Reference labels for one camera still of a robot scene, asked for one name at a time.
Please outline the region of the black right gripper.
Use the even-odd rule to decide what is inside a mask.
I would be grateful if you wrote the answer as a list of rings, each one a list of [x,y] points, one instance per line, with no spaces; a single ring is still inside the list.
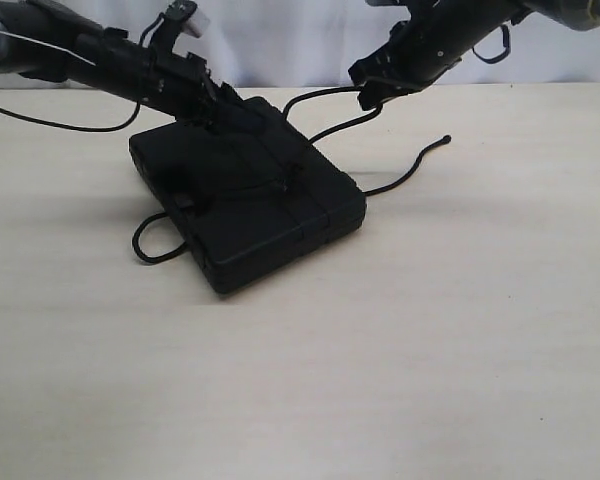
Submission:
[[[357,60],[348,73],[361,87],[360,108],[373,110],[428,88],[459,62],[458,49],[447,44],[444,35],[431,36],[414,22],[401,21],[385,44]]]

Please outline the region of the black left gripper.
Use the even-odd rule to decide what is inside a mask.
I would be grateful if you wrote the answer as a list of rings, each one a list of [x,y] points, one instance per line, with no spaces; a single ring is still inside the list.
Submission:
[[[177,121],[207,125],[212,136],[233,133],[263,136],[267,132],[269,102],[261,96],[242,98],[227,83],[216,85],[204,58],[193,53],[181,57],[131,43],[130,59],[135,87],[130,124],[141,108],[147,107]]]

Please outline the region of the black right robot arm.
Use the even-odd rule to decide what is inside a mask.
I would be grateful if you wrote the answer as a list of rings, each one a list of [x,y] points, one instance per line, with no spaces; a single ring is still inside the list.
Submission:
[[[409,18],[398,21],[388,41],[348,70],[360,89],[362,110],[375,109],[397,97],[419,93],[454,68],[469,51],[496,30],[503,52],[480,60],[497,64],[511,52],[509,28],[537,13],[574,31],[600,27],[600,1],[370,1],[372,7],[404,7]]]

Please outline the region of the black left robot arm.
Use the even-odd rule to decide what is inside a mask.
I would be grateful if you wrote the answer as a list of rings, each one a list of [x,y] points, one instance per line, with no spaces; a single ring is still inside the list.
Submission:
[[[142,108],[203,127],[259,134],[265,117],[235,90],[217,85],[204,58],[175,53],[178,38],[199,37],[208,19],[194,1],[172,1],[143,30],[104,27],[58,1],[0,1],[0,75],[60,84],[68,80],[135,107],[113,126],[130,126]]]

